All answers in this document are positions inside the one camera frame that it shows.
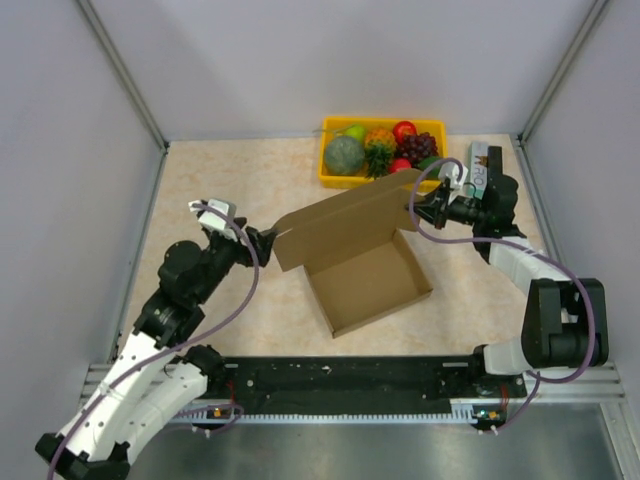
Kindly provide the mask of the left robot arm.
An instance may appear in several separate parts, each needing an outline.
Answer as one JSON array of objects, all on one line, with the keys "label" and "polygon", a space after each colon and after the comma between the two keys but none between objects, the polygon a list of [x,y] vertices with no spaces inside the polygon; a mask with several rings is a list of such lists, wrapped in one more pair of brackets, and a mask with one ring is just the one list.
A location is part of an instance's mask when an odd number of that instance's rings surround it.
[{"label": "left robot arm", "polygon": [[183,408],[202,394],[224,390],[227,374],[212,347],[178,352],[202,322],[203,304],[234,266],[259,270],[269,262],[276,232],[236,225],[236,239],[214,231],[205,248],[183,240],[166,251],[159,287],[102,383],[69,423],[38,440],[35,451],[49,465],[48,478],[124,479]]}]

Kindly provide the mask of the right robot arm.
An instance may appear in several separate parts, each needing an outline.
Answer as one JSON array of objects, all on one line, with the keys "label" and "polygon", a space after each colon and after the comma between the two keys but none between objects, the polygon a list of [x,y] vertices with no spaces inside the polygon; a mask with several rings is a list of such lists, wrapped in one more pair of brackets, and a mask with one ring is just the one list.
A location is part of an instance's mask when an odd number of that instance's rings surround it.
[{"label": "right robot arm", "polygon": [[470,226],[469,243],[527,298],[520,335],[477,347],[481,361],[467,370],[467,384],[487,396],[502,385],[503,375],[536,375],[552,367],[570,368],[565,379],[573,381],[609,357],[604,285],[578,278],[534,249],[515,223],[518,182],[504,174],[496,152],[490,153],[488,165],[488,183],[476,197],[464,192],[468,170],[460,161],[434,161],[422,173],[437,170],[438,186],[423,199],[412,196],[407,206],[413,223],[426,221],[436,229],[448,222]]}]

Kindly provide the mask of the brown cardboard box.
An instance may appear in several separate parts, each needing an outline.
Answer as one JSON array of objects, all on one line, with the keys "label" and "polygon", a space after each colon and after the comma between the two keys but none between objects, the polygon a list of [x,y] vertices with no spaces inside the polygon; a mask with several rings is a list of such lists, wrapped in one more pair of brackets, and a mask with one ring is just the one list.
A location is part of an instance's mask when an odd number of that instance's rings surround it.
[{"label": "brown cardboard box", "polygon": [[282,271],[302,268],[335,338],[431,295],[405,239],[420,173],[402,170],[290,212],[274,225]]}]

